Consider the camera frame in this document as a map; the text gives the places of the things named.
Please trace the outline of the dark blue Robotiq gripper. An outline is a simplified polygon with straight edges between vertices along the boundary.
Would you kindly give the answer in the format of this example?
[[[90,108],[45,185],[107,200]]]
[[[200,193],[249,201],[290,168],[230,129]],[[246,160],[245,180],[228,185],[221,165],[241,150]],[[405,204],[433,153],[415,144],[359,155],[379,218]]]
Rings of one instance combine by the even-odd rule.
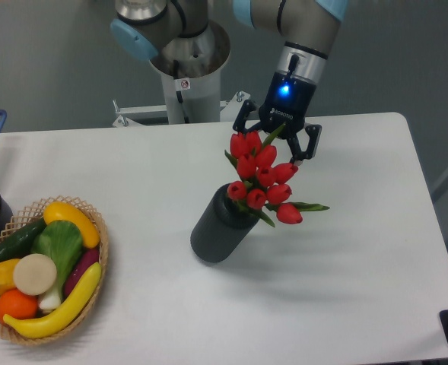
[[[304,118],[327,59],[325,53],[286,42],[265,101],[259,108],[259,121],[249,128],[246,127],[250,114],[257,111],[258,105],[253,100],[245,100],[232,129],[238,133],[250,133],[262,129],[271,134],[281,125],[285,125],[278,137],[289,138],[290,162],[300,166],[304,160],[314,158],[322,126],[309,123],[304,125]],[[308,137],[305,150],[301,149],[297,137],[297,133],[302,129]]]

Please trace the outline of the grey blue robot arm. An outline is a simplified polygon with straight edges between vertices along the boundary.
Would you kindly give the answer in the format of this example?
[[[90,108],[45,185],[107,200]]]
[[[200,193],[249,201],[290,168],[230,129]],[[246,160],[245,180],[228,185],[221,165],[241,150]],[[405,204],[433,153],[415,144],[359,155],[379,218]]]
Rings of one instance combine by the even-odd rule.
[[[306,122],[310,101],[343,21],[345,1],[235,1],[235,18],[270,30],[284,48],[266,98],[238,105],[234,129],[276,134],[291,151],[291,162],[314,157],[321,133]],[[110,30],[133,58],[148,61],[160,73],[167,117],[172,124],[221,119],[221,69],[230,56],[230,39],[209,15],[207,1],[117,1]]]

